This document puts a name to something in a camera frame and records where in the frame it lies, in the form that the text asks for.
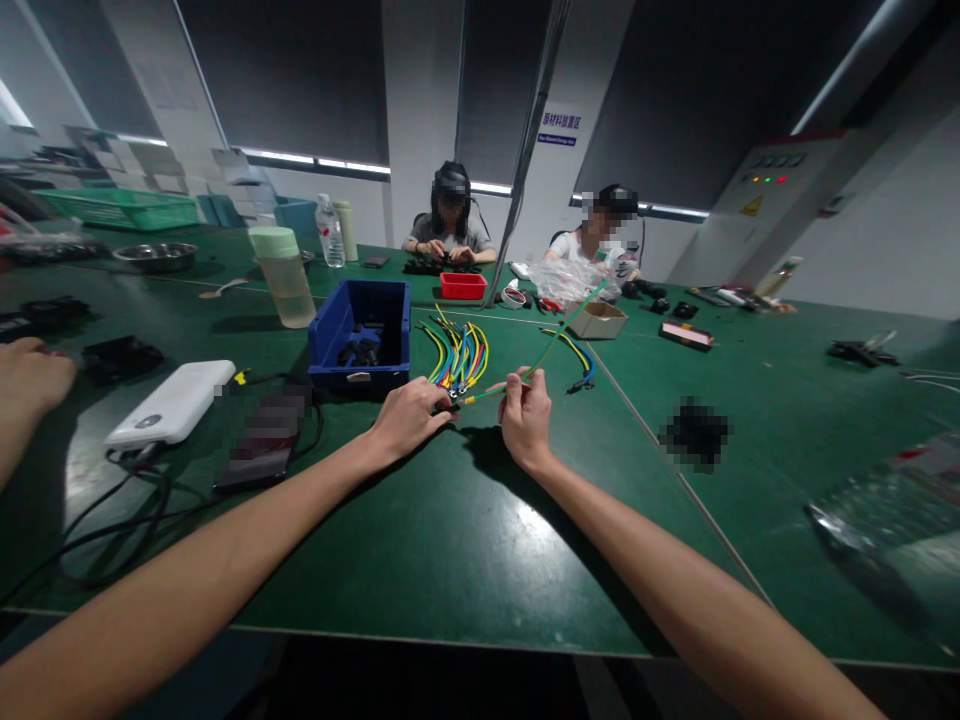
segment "green plastic basket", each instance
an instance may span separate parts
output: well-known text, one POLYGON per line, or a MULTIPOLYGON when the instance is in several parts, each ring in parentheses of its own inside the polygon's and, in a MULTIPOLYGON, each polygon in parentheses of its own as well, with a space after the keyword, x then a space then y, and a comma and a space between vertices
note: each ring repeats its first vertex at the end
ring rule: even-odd
POLYGON ((200 224, 193 198, 121 188, 35 192, 64 216, 78 217, 87 225, 150 232, 200 224))

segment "metal bowl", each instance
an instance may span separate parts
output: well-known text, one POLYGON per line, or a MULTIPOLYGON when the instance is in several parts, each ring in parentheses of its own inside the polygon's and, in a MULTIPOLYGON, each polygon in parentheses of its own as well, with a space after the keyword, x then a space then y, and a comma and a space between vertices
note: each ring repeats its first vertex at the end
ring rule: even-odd
POLYGON ((143 272, 176 272, 193 267, 197 246, 188 243, 131 245, 115 250, 113 256, 143 272))

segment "spoon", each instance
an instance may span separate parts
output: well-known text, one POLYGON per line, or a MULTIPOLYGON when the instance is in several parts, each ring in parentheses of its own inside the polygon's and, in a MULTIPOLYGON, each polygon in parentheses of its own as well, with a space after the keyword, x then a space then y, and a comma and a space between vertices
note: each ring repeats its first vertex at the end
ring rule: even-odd
POLYGON ((237 278, 236 280, 231 280, 226 285, 221 285, 216 290, 207 290, 205 293, 200 293, 200 297, 202 297, 204 300, 220 297, 223 295, 223 291, 227 288, 231 288, 234 285, 243 285, 245 282, 250 282, 250 278, 237 278))

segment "pipe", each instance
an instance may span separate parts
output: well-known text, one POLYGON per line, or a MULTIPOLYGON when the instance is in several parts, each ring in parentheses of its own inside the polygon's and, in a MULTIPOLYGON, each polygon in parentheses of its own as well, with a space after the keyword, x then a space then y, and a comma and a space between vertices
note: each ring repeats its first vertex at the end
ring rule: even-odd
POLYGON ((537 97, 533 102, 533 112, 527 122, 527 133, 520 149, 520 159, 517 161, 517 172, 513 177, 513 192, 511 193, 510 212, 507 213, 507 224, 503 228, 503 240, 500 242, 500 253, 497 255, 497 267, 493 271, 493 282, 483 307, 491 308, 497 297, 497 285, 500 283, 500 273, 503 272, 503 263, 507 259, 507 248, 510 246, 510 236, 517 224, 520 214, 520 204, 523 200, 523 187, 527 180, 527 170, 530 168, 530 158, 537 144, 537 133, 540 130, 540 118, 543 117, 543 108, 547 104, 547 95, 550 92, 550 82, 553 80, 553 68, 557 64, 557 52, 560 49, 560 40, 563 37, 563 28, 567 24, 567 15, 570 12, 571 0, 554 0, 553 13, 547 36, 544 40, 543 58, 540 62, 540 75, 537 83, 537 97))

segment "hand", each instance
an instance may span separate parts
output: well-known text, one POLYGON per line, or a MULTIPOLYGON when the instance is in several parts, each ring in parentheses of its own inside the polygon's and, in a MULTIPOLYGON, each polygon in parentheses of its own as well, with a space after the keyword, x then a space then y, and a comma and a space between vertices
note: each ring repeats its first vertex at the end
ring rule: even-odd
POLYGON ((60 353, 48 353, 40 338, 0 345, 0 407, 40 417, 63 402, 77 366, 60 353))
POLYGON ((430 415, 434 408, 444 410, 450 405, 446 390, 431 385, 425 377, 418 377, 387 395, 377 421, 370 428, 370 437, 387 452, 391 462, 399 460, 448 422, 460 419, 449 411, 430 415))
POLYGON ((470 263, 471 265, 477 261, 477 255, 466 245, 458 245, 453 250, 450 251, 450 262, 455 263, 470 263))
POLYGON ((526 385, 520 376, 529 367, 522 367, 507 376, 506 394, 500 403, 499 421, 503 426, 503 442, 525 470, 548 459, 550 453, 550 408, 547 376, 537 370, 526 385))
POLYGON ((437 260, 443 260, 443 255, 447 252, 447 249, 443 246, 443 243, 440 240, 434 238, 428 243, 421 244, 427 246, 426 254, 433 255, 437 260))

